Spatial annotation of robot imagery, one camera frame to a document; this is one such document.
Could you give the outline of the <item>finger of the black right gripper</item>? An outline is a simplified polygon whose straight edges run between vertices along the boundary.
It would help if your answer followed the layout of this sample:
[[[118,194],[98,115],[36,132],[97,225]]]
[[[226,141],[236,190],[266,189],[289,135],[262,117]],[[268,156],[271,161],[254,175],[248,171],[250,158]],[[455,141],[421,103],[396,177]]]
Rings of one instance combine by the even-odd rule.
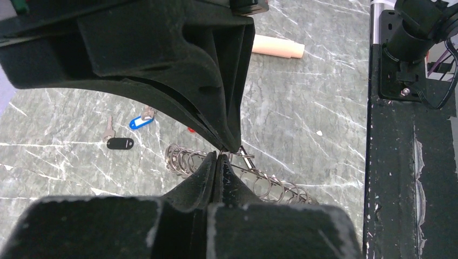
[[[190,114],[201,124],[201,136],[226,151],[241,144],[240,107],[254,34],[252,18],[184,27],[185,40],[202,55],[185,92]]]
[[[14,87],[79,88],[150,105],[224,146],[220,71],[183,27],[191,1],[32,1],[1,20]]]

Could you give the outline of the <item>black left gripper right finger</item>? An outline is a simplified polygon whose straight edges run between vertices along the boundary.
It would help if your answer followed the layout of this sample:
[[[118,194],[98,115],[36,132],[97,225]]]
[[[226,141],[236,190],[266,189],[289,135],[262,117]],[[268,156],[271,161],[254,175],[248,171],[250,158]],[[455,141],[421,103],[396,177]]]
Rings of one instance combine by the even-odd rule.
[[[220,199],[207,209],[207,258],[361,258],[339,207]]]

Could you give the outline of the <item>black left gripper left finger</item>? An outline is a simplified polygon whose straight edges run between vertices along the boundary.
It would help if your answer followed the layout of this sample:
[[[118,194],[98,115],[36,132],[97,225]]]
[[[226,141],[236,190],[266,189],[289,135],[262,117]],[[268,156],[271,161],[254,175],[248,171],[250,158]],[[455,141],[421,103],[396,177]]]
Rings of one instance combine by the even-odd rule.
[[[163,196],[48,196],[19,218],[1,258],[215,258],[217,155]]]

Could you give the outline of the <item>metal disc with keyrings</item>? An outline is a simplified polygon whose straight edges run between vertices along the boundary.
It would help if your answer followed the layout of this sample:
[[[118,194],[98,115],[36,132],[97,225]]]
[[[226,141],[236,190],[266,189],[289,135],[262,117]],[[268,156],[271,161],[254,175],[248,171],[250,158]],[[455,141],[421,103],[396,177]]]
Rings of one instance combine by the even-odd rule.
[[[165,150],[166,167],[185,179],[197,171],[206,156],[204,151],[171,144]],[[254,155],[248,154],[243,146],[236,153],[228,153],[228,158],[236,176],[264,202],[319,204],[304,187],[258,169],[253,163]]]

